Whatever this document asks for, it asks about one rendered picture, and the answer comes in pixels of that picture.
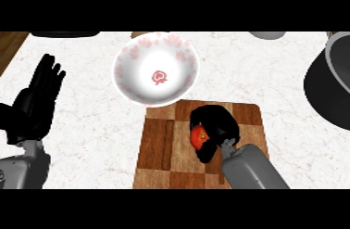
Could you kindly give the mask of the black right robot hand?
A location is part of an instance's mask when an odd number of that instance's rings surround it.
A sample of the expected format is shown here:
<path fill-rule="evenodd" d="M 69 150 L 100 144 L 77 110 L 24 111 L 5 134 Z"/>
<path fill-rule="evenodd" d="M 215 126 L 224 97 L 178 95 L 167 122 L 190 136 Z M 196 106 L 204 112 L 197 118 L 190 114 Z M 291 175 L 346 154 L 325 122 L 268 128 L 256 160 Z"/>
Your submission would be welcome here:
<path fill-rule="evenodd" d="M 206 105 L 198 107 L 191 113 L 191 130 L 196 125 L 203 125 L 210 140 L 203 144 L 196 155 L 203 163 L 210 163 L 216 149 L 227 140 L 234 139 L 238 143 L 241 139 L 240 126 L 235 118 L 224 106 Z"/>

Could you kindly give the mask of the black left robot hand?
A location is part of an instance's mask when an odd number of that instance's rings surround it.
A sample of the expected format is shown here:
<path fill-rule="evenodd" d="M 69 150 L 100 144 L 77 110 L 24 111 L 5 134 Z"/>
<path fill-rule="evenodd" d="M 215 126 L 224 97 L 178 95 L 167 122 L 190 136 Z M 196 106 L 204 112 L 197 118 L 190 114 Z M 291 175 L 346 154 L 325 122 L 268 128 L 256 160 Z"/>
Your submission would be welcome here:
<path fill-rule="evenodd" d="M 30 85 L 21 90 L 14 104 L 0 103 L 0 130 L 6 131 L 9 145 L 46 137 L 64 78 L 66 71 L 55 56 L 45 54 Z"/>

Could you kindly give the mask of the red tomato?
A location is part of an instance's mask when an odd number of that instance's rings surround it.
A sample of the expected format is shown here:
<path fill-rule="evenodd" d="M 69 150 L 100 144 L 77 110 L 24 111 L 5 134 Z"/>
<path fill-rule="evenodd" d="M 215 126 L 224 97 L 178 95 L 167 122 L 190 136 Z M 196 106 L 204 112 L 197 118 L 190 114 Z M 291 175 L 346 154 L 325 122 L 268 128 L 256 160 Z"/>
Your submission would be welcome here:
<path fill-rule="evenodd" d="M 191 130 L 191 143 L 197 150 L 201 149 L 203 144 L 210 140 L 210 136 L 206 132 L 203 125 L 196 125 Z"/>

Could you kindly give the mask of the brown wooden cutting board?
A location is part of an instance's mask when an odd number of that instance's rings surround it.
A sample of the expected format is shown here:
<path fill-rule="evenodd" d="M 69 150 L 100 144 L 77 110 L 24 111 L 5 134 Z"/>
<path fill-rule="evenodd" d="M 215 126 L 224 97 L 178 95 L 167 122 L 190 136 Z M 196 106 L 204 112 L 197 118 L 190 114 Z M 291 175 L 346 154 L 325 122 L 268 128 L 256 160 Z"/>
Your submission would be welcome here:
<path fill-rule="evenodd" d="M 133 188 L 231 189 L 222 173 L 222 150 L 212 162 L 200 162 L 191 145 L 191 112 L 204 105 L 221 105 L 238 121 L 237 147 L 255 144 L 268 154 L 260 108 L 256 104 L 181 100 L 163 108 L 148 108 L 139 146 Z"/>

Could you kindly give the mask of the black pot with grey rim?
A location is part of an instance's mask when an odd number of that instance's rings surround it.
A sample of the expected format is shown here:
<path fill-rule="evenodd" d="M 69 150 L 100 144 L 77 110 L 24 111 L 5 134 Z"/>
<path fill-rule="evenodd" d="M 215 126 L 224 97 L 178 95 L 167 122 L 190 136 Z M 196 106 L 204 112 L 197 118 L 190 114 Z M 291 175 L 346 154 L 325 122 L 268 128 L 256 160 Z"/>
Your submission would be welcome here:
<path fill-rule="evenodd" d="M 305 76 L 305 95 L 320 115 L 350 131 L 350 32 L 336 32 Z"/>

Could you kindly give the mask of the brown wooden counter edge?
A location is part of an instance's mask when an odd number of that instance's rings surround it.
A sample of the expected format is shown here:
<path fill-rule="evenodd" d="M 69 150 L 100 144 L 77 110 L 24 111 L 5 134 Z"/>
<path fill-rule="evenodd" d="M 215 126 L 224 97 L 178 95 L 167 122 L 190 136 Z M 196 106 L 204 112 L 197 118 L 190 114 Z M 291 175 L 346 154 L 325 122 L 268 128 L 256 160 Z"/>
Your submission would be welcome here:
<path fill-rule="evenodd" d="M 29 32 L 0 32 L 0 76 L 29 38 Z"/>

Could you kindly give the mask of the white bowl with pink flowers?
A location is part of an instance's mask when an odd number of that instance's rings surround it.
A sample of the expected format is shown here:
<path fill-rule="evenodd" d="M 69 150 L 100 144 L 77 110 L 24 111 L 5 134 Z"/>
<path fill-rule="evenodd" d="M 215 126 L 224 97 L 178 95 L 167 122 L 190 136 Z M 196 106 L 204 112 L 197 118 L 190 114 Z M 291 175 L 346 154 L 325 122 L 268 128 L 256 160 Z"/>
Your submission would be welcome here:
<path fill-rule="evenodd" d="M 136 105 L 172 105 L 194 89 L 200 57 L 191 42 L 170 32 L 148 32 L 120 49 L 113 81 L 120 95 Z"/>

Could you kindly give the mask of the black flat object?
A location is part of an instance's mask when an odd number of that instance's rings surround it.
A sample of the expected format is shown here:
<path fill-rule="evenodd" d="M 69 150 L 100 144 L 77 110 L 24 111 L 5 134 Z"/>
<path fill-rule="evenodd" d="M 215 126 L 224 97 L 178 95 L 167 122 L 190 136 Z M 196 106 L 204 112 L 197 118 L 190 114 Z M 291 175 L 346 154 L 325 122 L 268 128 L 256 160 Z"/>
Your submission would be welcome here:
<path fill-rule="evenodd" d="M 37 37 L 46 38 L 82 38 L 92 37 L 101 32 L 30 32 Z"/>

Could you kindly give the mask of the grey round object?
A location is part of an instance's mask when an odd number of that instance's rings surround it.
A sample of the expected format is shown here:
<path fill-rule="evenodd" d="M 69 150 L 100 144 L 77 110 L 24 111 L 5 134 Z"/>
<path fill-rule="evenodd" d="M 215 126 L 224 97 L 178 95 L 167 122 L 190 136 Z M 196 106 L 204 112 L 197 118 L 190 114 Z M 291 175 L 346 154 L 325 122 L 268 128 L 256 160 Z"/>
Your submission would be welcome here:
<path fill-rule="evenodd" d="M 284 37 L 286 32 L 250 32 L 250 34 L 263 40 L 277 40 Z"/>

